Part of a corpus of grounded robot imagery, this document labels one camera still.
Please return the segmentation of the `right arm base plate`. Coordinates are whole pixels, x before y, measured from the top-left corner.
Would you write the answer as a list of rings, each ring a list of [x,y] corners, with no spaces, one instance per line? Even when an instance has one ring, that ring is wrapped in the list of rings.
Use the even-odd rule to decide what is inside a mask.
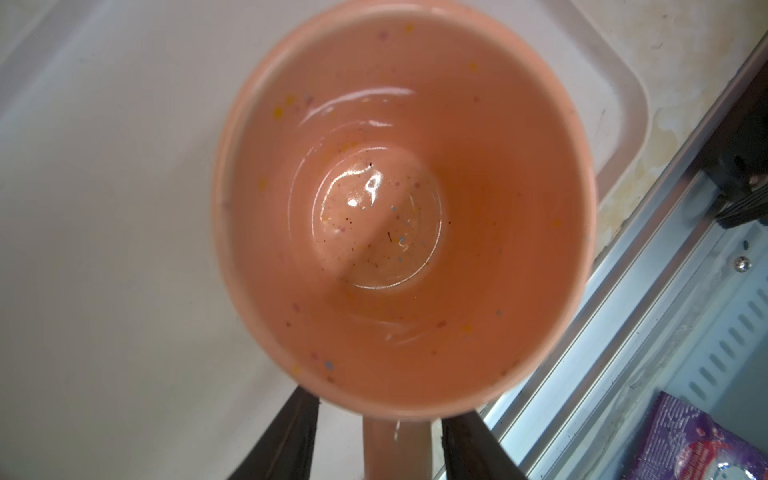
[[[726,202],[724,229],[767,224],[767,68],[762,67],[701,151],[704,172]]]

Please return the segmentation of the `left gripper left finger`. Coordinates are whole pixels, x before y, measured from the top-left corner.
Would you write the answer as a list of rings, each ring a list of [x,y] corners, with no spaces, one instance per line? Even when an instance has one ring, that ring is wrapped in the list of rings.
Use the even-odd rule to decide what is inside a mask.
[[[297,386],[229,479],[309,479],[319,398]]]

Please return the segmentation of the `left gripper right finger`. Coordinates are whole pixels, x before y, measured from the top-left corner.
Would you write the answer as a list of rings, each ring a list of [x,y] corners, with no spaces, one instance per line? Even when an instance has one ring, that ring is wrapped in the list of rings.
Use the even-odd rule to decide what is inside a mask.
[[[527,480],[476,411],[441,425],[447,480]]]

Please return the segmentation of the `orange mug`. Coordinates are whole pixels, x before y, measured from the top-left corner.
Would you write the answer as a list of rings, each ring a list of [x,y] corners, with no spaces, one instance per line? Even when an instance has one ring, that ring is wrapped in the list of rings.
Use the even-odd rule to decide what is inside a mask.
[[[244,325],[363,418],[368,479],[552,351],[596,230],[584,128],[543,59],[453,1],[348,1],[285,37],[222,132],[213,232]]]

